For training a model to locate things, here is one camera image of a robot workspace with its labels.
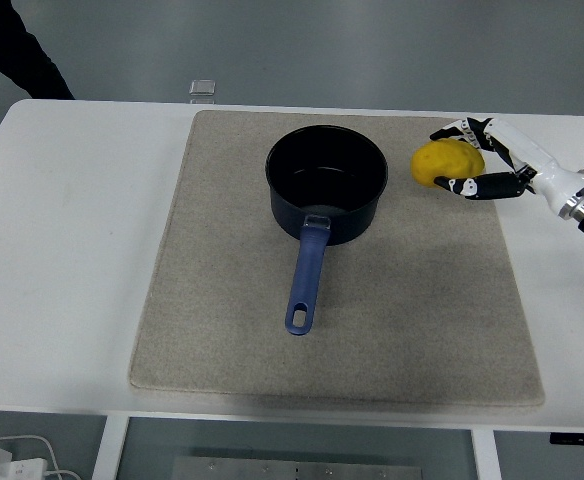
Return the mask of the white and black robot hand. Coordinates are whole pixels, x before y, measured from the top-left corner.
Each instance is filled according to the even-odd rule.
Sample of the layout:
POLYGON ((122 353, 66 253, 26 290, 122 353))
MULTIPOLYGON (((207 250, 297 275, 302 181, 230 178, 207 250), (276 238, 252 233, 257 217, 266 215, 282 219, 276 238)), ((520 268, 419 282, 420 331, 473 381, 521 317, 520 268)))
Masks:
POLYGON ((516 198, 529 191, 545 198, 563 220, 573 219, 584 233, 584 168, 563 168, 546 150, 504 120, 457 120, 430 135, 432 140, 454 139, 496 153, 508 172, 462 177, 443 174, 434 183, 469 200, 516 198))

